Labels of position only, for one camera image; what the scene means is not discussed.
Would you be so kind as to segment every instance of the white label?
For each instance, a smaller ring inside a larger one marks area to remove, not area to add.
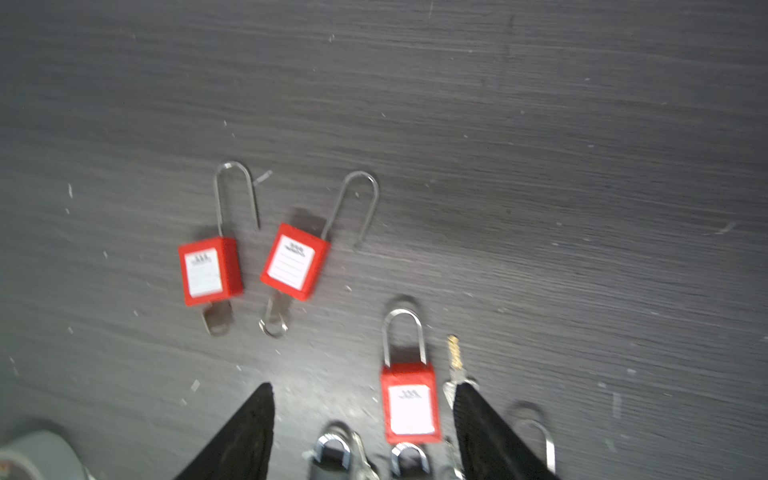
[[[397,435],[435,433],[428,386],[389,387],[389,427]]]
[[[310,272],[313,258],[315,250],[312,247],[282,235],[277,241],[277,251],[266,274],[287,286],[301,290],[306,275]]]
[[[184,255],[187,264],[187,285],[192,298],[223,292],[219,271],[219,253],[215,248]]]

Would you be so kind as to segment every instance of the gray cylindrical object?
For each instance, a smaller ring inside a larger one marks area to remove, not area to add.
[[[0,472],[8,480],[87,480],[72,447],[53,432],[40,431],[0,447]]]

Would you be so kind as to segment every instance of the red padlock body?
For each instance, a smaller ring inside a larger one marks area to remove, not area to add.
[[[261,281],[293,298],[307,301],[326,262],[331,244],[283,223],[266,260]]]
[[[240,295],[243,279],[234,238],[215,237],[179,247],[187,306]]]
[[[437,379],[431,363],[385,366],[382,369],[382,404],[388,443],[442,442]]]

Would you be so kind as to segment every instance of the closed red padlock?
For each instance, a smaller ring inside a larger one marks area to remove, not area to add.
[[[349,182],[356,177],[366,177],[373,185],[371,206],[368,209],[368,215],[362,225],[355,247],[362,243],[362,239],[370,227],[373,212],[379,202],[379,183],[371,174],[358,170],[344,178],[341,191],[336,198],[336,204],[333,206],[333,211],[319,238],[286,223],[280,225],[272,251],[261,273],[262,282],[303,302],[312,296],[331,247],[326,238],[336,215],[339,213],[346,188]]]
[[[416,322],[420,362],[390,362],[389,324],[399,315],[409,315]],[[441,442],[437,379],[435,369],[427,362],[421,321],[412,310],[398,308],[384,319],[382,334],[384,367],[381,380],[386,441],[390,444]]]
[[[251,213],[256,221],[257,230],[259,229],[259,214],[250,172],[240,162],[232,161],[221,164],[214,174],[214,196],[216,198],[219,236],[182,245],[178,249],[181,277],[184,282],[184,302],[187,306],[223,302],[243,292],[240,262],[237,259],[237,241],[232,237],[225,237],[222,231],[219,176],[222,171],[232,167],[240,168],[245,174],[251,200]],[[209,333],[216,334],[210,328],[206,314],[204,317],[206,326],[209,327]]]

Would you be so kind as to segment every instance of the dark wooden table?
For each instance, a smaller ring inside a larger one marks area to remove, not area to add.
[[[52,422],[99,480],[168,479],[271,381],[271,478],[305,478],[334,419],[385,468],[379,328],[408,295],[439,381],[456,333],[506,419],[541,409],[563,479],[764,478],[766,13],[3,2],[0,433]],[[227,175],[247,291],[211,339],[176,248],[215,232],[226,160],[273,174],[259,232]],[[358,168],[382,188],[363,248],[361,182],[315,296],[265,337],[277,227],[322,225]]]

